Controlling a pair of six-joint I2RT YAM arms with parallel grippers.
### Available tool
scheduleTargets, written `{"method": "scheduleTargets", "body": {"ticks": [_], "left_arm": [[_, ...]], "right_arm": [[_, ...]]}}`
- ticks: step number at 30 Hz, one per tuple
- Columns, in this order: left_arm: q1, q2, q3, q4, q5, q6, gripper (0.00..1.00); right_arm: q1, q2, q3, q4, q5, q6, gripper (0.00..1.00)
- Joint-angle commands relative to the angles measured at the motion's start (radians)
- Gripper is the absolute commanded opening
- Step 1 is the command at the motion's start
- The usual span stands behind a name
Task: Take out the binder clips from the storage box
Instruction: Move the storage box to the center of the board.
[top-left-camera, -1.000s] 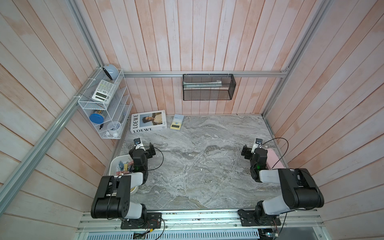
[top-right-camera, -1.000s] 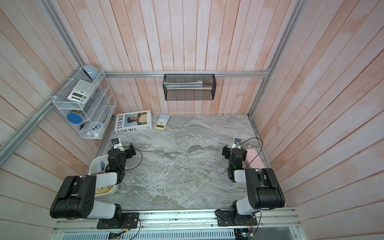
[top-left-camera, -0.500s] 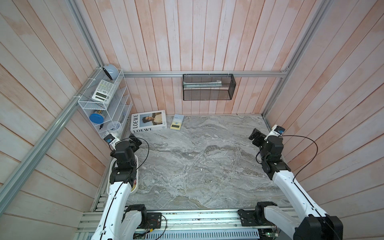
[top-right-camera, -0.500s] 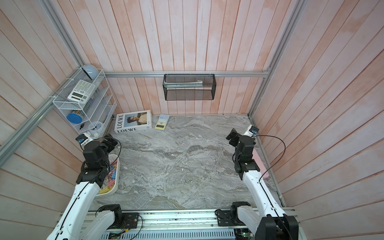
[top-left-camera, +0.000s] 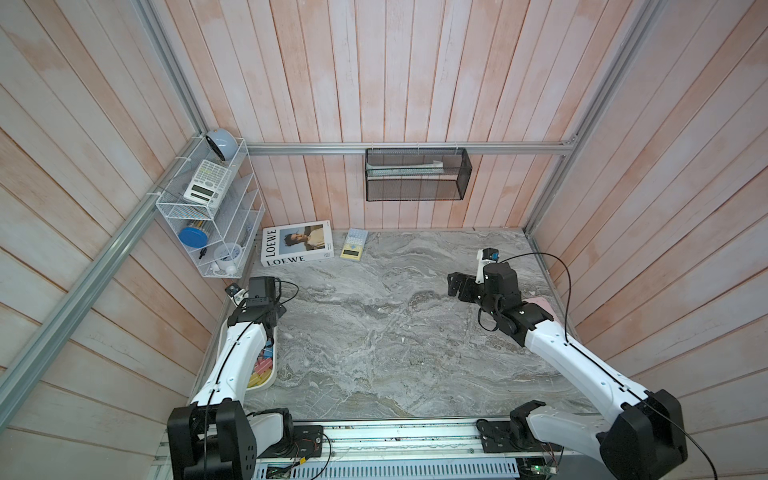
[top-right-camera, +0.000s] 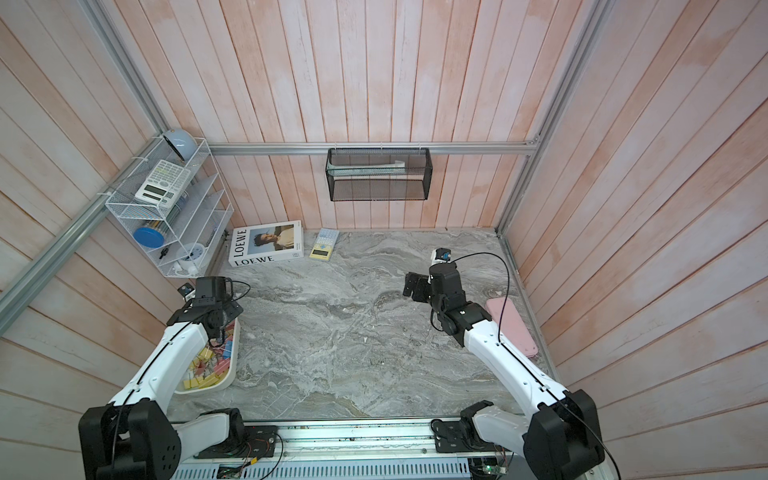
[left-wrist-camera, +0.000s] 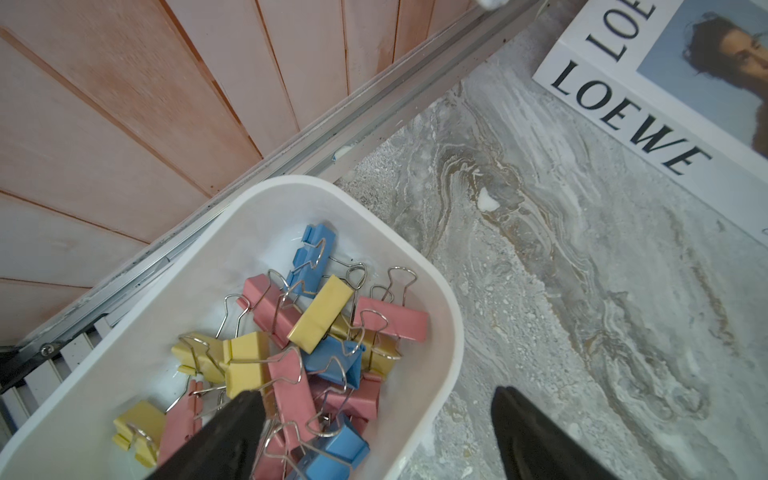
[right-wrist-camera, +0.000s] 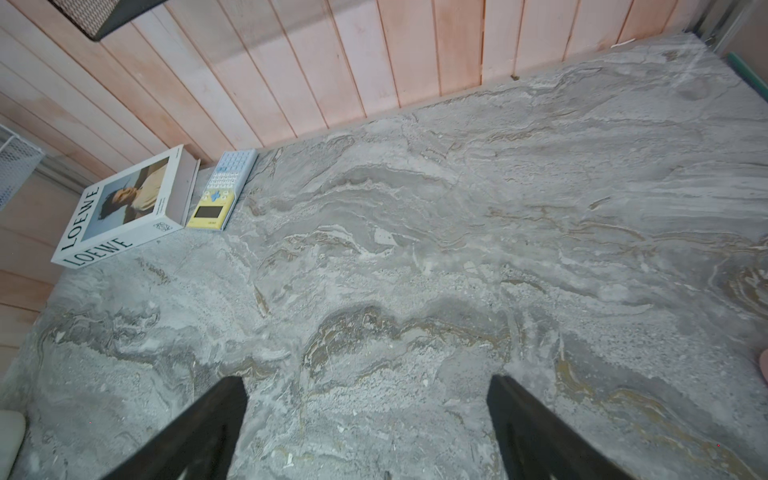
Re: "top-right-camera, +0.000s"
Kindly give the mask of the white plastic storage box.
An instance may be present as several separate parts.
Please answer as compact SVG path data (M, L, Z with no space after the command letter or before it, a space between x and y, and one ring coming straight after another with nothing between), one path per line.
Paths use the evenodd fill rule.
M204 347L190 363L175 394L188 395L219 391L230 386L236 377L241 325L238 319L225 328L225 340L214 348Z

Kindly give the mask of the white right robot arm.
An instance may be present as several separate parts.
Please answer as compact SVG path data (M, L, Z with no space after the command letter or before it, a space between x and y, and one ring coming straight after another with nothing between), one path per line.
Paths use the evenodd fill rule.
M501 323L467 299L454 263L434 263L426 275L407 273L403 294L428 304L430 320L481 360L522 411L516 415L480 401L456 421L433 420L438 452L499 447L523 458L538 479L576 479L608 458L593 399L582 390L569 391L507 340Z

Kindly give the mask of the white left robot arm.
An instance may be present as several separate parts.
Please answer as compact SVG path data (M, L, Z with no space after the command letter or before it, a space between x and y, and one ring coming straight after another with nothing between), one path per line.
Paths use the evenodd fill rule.
M166 411L189 365L243 311L233 280L199 277L150 357L109 403L88 409L78 424L88 479L170 479L180 463L210 448L239 453L245 426L236 408L204 413L180 426Z

